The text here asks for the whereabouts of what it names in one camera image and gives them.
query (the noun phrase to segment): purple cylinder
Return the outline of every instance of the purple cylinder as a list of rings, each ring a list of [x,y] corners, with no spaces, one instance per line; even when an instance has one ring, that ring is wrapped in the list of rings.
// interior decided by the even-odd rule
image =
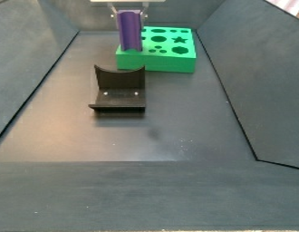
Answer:
[[[120,10],[117,13],[117,25],[122,51],[128,49],[142,51],[140,13],[140,10]]]

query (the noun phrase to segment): star-shaped hole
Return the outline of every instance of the star-shaped hole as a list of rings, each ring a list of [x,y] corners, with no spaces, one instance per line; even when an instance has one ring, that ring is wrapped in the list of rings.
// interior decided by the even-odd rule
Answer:
[[[185,43],[186,39],[184,39],[181,36],[178,36],[177,38],[173,38],[174,43]]]

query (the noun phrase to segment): green foam block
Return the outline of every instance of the green foam block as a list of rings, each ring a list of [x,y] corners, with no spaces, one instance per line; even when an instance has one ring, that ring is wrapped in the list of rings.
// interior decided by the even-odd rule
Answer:
[[[145,65],[148,71],[194,72],[196,51],[190,29],[145,26],[141,36],[142,52],[136,49],[122,51],[118,46],[118,69],[137,69]]]

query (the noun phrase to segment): black bracket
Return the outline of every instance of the black bracket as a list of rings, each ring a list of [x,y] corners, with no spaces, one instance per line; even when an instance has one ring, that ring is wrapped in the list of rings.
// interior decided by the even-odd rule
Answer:
[[[109,71],[96,67],[97,110],[145,110],[145,67],[133,71]]]

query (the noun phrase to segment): gray wall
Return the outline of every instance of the gray wall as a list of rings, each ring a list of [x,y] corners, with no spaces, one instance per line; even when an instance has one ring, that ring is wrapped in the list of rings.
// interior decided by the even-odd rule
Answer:
[[[105,4],[89,0],[49,0],[84,31],[116,30],[110,10]],[[225,0],[166,0],[149,6],[148,25],[186,26],[198,28]]]
[[[0,4],[0,133],[76,34],[46,0]]]
[[[198,34],[257,158],[299,167],[299,19],[226,0]]]

